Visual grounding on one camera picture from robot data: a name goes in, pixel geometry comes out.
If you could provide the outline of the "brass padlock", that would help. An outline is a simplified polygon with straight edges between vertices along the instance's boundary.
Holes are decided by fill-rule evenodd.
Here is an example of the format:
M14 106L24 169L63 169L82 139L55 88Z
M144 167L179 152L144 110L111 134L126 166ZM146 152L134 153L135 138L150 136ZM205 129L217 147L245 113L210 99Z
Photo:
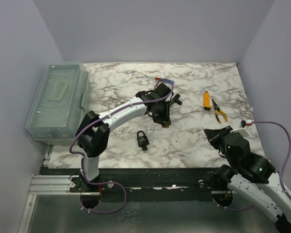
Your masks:
M163 128L169 128L169 126L170 126L170 123L168 121L165 121L162 123Z

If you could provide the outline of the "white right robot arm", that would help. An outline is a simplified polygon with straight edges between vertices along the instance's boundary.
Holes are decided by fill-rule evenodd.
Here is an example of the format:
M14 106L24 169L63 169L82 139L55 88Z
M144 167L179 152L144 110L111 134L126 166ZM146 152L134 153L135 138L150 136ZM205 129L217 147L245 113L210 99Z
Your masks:
M291 191L269 160L251 151L246 128L204 129L208 142L226 158L214 174L219 190L235 191L259 208L280 233L291 233Z

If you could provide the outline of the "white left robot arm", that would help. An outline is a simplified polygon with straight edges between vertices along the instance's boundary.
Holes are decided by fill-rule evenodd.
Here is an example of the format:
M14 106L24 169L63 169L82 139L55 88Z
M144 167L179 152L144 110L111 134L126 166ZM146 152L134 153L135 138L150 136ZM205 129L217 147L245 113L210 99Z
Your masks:
M99 176L99 156L108 146L109 136L119 126L137 117L150 114L161 115L160 107L169 107L166 100L173 90L140 91L126 103L102 113L88 112L76 131L75 138L69 147L72 154L81 155L80 172L83 176L81 186L88 192L97 188Z

